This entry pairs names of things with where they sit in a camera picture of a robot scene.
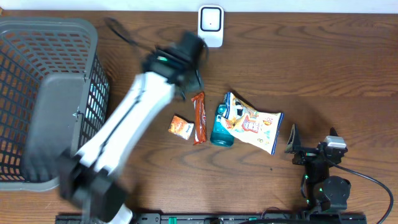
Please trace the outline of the yellow chips bag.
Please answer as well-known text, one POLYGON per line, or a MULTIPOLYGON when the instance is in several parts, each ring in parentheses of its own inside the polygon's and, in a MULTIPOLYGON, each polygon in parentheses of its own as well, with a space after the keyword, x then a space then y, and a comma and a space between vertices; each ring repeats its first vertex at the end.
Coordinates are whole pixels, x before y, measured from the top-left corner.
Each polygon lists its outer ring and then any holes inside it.
POLYGON ((224 96, 225 112, 221 125, 234 138, 275 154, 283 113, 266 113, 254 109, 243 100, 228 92, 224 96))

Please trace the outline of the small orange snack packet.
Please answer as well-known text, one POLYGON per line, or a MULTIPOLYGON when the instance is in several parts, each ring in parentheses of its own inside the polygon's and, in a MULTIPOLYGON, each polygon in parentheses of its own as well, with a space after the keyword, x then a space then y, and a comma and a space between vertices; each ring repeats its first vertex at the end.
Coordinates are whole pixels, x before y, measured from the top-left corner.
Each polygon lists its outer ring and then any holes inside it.
POLYGON ((193 131, 194 124, 185 121, 183 118, 174 116, 168 131, 174 135, 177 135, 185 140, 190 138, 193 131))

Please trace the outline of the orange snack bar wrapper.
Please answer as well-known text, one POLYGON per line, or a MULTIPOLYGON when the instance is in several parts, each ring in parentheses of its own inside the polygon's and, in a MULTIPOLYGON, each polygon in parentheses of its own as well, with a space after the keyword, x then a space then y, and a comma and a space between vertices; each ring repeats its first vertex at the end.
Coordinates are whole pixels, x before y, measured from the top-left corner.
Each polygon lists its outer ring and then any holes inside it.
POLYGON ((195 109, 195 139, 194 145, 206 142, 206 113, 204 92, 192 98, 195 109))

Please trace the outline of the teal Listerine mouthwash bottle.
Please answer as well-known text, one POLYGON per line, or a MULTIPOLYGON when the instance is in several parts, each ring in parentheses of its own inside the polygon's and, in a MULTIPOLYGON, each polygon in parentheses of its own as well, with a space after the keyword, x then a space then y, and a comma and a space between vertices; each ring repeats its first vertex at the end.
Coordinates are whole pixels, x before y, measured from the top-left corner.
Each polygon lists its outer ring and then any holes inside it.
POLYGON ((226 106, 220 104, 215 112, 210 141, 216 146, 231 147, 234 144, 234 137, 221 124, 221 117, 225 111, 226 106))

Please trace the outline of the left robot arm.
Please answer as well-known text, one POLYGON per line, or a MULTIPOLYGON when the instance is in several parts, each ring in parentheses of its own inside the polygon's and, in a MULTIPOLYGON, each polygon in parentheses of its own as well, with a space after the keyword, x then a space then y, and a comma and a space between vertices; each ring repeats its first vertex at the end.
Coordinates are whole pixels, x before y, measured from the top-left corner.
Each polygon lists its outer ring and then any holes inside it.
POLYGON ((58 157, 60 196, 83 212, 83 223, 129 223, 133 212, 117 179, 153 119, 179 94, 202 88, 199 68, 208 46, 184 32, 142 61, 128 93, 102 128, 74 154, 58 157))

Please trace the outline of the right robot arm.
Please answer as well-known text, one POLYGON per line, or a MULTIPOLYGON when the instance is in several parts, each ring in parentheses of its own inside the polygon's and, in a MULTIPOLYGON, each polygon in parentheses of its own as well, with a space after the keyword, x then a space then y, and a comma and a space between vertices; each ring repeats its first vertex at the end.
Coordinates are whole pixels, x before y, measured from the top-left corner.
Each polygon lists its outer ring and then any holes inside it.
POLYGON ((300 192, 307 200, 309 210, 321 213, 347 209, 351 183, 330 175, 330 168, 339 164, 346 152, 345 140, 337 135, 334 128, 317 147, 304 147, 297 125, 292 125, 285 153, 294 155, 294 165, 304 166, 300 192))

